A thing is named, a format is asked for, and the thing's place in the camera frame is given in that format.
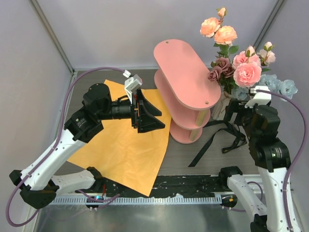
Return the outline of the blue flower stem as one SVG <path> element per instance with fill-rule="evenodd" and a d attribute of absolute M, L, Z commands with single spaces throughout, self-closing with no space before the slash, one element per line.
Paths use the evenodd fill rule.
<path fill-rule="evenodd" d="M 267 86 L 269 91 L 281 94 L 289 99 L 293 98 L 293 95 L 298 92 L 297 87 L 293 80 L 281 81 L 275 74 L 263 74 L 261 75 L 260 81 L 254 84 L 255 86 Z M 233 98 L 240 101 L 248 98 L 249 89 L 243 87 L 237 87 L 231 91 Z"/>

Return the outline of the orange flower bouquet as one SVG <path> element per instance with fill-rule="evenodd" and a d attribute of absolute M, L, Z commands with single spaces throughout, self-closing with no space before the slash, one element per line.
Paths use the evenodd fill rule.
<path fill-rule="evenodd" d="M 104 120 L 104 129 L 68 161 L 95 167 L 103 177 L 149 196 L 167 150 L 171 115 L 157 89 L 142 92 L 162 112 L 163 129 L 138 133 L 130 119 Z"/>

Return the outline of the small pink flower stem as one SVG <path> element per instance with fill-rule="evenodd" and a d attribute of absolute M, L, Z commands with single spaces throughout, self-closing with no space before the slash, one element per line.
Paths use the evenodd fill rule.
<path fill-rule="evenodd" d="M 261 59 L 252 46 L 235 55 L 232 67 L 233 79 L 239 87 L 252 87 L 261 78 Z"/>

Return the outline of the mauve flower stem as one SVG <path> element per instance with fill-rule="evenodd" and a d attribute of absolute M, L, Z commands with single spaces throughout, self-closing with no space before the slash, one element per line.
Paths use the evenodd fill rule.
<path fill-rule="evenodd" d="M 235 69 L 232 67 L 229 58 L 219 57 L 215 62 L 211 63 L 212 70 L 208 73 L 208 80 L 216 81 L 223 90 L 231 94 L 235 87 L 233 74 Z"/>

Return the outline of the orange rose stem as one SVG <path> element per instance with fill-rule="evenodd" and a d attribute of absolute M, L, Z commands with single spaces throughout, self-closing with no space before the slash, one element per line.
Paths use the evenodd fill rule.
<path fill-rule="evenodd" d="M 224 25 L 224 19 L 227 15 L 227 9 L 221 7 L 216 9 L 217 17 L 205 19 L 200 26 L 200 35 L 206 38 L 213 38 L 214 47 L 220 49 L 217 57 L 228 58 L 231 54 L 238 51 L 238 46 L 233 42 L 238 38 L 236 30 L 229 25 Z"/>

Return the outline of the pink rose stem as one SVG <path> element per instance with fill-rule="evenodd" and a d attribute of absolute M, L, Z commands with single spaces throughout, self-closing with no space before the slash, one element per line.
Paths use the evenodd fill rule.
<path fill-rule="evenodd" d="M 276 61 L 276 55 L 272 51 L 273 49 L 272 42 L 267 42 L 264 44 L 263 48 L 258 52 L 258 56 L 261 59 L 262 66 L 269 66 L 270 64 Z"/>

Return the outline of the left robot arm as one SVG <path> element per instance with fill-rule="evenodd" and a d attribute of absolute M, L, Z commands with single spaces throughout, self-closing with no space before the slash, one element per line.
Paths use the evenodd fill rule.
<path fill-rule="evenodd" d="M 26 169 L 13 170 L 9 175 L 21 190 L 23 201 L 35 209 L 46 207 L 64 193 L 83 189 L 97 193 L 102 189 L 104 178 L 95 167 L 63 177 L 56 176 L 55 172 L 103 130 L 103 120 L 130 119 L 132 127 L 139 133 L 165 127 L 157 119 L 162 115 L 161 111 L 146 100 L 140 87 L 134 88 L 133 95 L 112 101 L 106 84 L 94 84 L 83 95 L 82 104 L 82 108 L 64 124 L 60 137 L 51 148 Z"/>

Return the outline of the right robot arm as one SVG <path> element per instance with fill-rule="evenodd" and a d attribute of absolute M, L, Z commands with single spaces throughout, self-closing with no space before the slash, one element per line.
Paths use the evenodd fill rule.
<path fill-rule="evenodd" d="M 277 137 L 280 118 L 278 111 L 268 103 L 246 108 L 238 100 L 226 107 L 225 117 L 229 121 L 236 114 L 234 123 L 242 126 L 249 141 L 249 152 L 258 168 L 264 187 L 266 203 L 254 194 L 237 166 L 222 168 L 218 185 L 224 191 L 231 190 L 246 211 L 252 232 L 299 232 L 300 226 L 291 212 L 291 222 L 285 215 L 284 201 L 293 210 L 290 182 L 284 178 L 291 166 L 287 146 Z"/>

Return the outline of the white ribbed ceramic vase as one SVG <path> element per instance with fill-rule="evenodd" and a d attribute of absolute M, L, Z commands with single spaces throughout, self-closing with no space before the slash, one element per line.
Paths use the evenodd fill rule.
<path fill-rule="evenodd" d="M 221 96 L 215 106 L 211 109 L 211 117 L 213 120 L 223 120 L 225 116 L 225 108 L 229 105 L 232 95 L 226 91 L 221 93 Z"/>

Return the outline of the pink three-tier shelf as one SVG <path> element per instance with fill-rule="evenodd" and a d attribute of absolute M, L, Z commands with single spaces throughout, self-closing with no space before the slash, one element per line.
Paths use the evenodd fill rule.
<path fill-rule="evenodd" d="M 158 43 L 154 58 L 158 64 L 154 83 L 171 115 L 169 132 L 181 144 L 194 143 L 221 96 L 220 86 L 208 79 L 210 71 L 185 41 Z"/>

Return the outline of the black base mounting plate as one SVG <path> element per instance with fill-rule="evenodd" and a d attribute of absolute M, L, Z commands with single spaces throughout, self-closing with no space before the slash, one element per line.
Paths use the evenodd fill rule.
<path fill-rule="evenodd" d="M 108 178 L 101 178 L 95 189 L 83 189 L 86 194 L 105 193 L 107 197 L 119 194 L 124 198 L 147 196 Z M 216 175 L 159 175 L 154 181 L 149 198 L 175 197 L 177 194 L 185 198 L 213 197 L 216 192 L 230 192 L 223 179 Z"/>

